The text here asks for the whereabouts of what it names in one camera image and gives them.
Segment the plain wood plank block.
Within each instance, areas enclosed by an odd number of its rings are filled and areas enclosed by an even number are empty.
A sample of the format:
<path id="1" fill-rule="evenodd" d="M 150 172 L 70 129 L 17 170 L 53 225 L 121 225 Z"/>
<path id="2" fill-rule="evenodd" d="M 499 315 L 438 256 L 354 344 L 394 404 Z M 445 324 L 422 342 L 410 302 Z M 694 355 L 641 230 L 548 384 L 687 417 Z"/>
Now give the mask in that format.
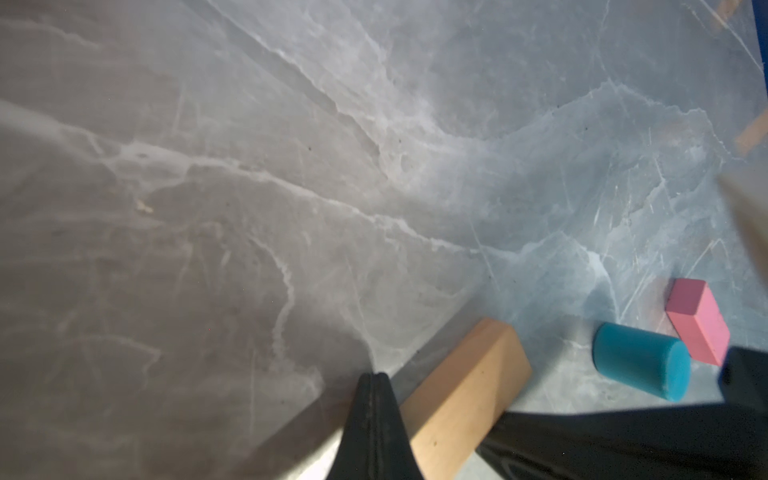
<path id="1" fill-rule="evenodd" d="M 481 320 L 402 403 L 426 479 L 452 479 L 521 393 L 532 368 L 506 323 Z"/>

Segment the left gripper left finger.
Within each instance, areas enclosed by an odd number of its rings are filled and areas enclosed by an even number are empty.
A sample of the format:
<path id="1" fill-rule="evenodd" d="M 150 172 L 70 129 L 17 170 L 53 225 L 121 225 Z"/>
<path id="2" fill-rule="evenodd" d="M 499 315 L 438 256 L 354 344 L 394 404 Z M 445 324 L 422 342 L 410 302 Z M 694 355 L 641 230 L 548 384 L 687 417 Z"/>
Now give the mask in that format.
<path id="1" fill-rule="evenodd" d="M 385 373 L 360 376 L 329 479 L 423 477 Z"/>

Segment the engraved wood plank block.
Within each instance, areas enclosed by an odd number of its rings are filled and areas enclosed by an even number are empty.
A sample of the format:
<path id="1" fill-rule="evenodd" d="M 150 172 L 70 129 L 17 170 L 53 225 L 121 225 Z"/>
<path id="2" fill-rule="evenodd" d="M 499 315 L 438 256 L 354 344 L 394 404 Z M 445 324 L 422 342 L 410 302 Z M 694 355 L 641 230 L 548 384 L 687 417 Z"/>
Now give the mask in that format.
<path id="1" fill-rule="evenodd" d="M 746 157 L 757 147 L 768 133 L 768 109 L 755 118 L 735 139 L 738 154 Z"/>

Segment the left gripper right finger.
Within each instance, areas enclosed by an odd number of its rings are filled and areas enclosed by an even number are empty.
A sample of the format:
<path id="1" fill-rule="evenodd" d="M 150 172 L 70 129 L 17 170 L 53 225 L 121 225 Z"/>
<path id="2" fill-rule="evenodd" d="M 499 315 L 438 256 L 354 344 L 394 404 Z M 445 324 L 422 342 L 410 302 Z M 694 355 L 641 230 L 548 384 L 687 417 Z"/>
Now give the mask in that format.
<path id="1" fill-rule="evenodd" d="M 723 402 L 583 415 L 507 412 L 477 449 L 504 479 L 764 479 L 767 355 L 732 347 Z"/>

